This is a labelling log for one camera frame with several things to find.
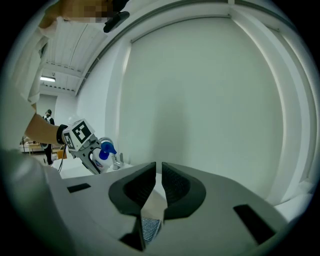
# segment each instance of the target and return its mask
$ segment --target blue spray nozzle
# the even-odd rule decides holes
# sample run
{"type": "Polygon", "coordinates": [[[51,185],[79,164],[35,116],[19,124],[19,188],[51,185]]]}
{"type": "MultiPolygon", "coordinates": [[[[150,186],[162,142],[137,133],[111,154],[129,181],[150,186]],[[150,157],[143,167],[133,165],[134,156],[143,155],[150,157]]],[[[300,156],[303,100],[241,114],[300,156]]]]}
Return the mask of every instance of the blue spray nozzle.
{"type": "Polygon", "coordinates": [[[109,157],[109,153],[116,154],[117,151],[115,150],[114,145],[112,145],[110,142],[103,142],[101,144],[101,150],[99,153],[99,157],[102,160],[106,160],[109,157]]]}

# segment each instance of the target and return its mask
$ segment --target faucet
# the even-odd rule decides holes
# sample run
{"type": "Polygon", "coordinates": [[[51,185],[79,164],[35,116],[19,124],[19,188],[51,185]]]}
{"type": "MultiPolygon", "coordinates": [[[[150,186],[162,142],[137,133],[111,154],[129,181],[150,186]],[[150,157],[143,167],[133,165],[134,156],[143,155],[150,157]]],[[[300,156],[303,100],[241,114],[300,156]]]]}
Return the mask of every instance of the faucet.
{"type": "MultiPolygon", "coordinates": [[[[109,142],[113,145],[113,147],[115,146],[113,141],[108,137],[102,137],[99,139],[99,141],[100,141],[100,143],[109,142]]],[[[119,156],[118,156],[118,153],[117,154],[111,153],[111,158],[112,158],[112,163],[113,163],[112,169],[119,170],[121,167],[123,167],[125,165],[124,155],[122,153],[120,153],[119,156]]]]}

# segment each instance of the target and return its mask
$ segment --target fluorescent light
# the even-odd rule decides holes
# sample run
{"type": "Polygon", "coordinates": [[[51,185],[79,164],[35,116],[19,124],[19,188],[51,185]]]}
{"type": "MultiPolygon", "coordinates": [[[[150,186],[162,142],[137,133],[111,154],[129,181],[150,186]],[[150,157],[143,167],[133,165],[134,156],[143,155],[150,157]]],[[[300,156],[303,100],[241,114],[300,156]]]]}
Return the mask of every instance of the fluorescent light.
{"type": "Polygon", "coordinates": [[[47,76],[41,76],[40,80],[42,81],[48,81],[48,82],[55,82],[56,79],[53,77],[47,77],[47,76]]]}

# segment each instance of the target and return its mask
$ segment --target bottle label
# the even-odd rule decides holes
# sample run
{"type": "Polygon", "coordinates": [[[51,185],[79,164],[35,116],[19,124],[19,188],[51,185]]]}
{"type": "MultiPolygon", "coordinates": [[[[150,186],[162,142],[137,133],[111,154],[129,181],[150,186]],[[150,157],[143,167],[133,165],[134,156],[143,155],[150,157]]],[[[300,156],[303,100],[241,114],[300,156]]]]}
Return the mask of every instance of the bottle label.
{"type": "Polygon", "coordinates": [[[101,163],[99,163],[97,160],[94,160],[94,162],[95,162],[95,165],[97,166],[97,167],[100,167],[100,168],[103,168],[104,166],[101,164],[101,163]]]}

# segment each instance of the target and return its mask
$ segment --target spray bottle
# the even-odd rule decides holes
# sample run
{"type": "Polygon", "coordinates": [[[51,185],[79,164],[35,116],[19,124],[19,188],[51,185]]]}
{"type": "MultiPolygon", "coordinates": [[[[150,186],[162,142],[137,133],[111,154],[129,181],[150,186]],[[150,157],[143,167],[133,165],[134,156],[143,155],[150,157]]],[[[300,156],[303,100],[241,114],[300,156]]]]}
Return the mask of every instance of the spray bottle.
{"type": "Polygon", "coordinates": [[[111,157],[109,157],[110,153],[116,154],[117,152],[114,146],[106,141],[101,144],[101,149],[96,148],[92,152],[92,161],[101,173],[108,170],[113,164],[111,157]]]}

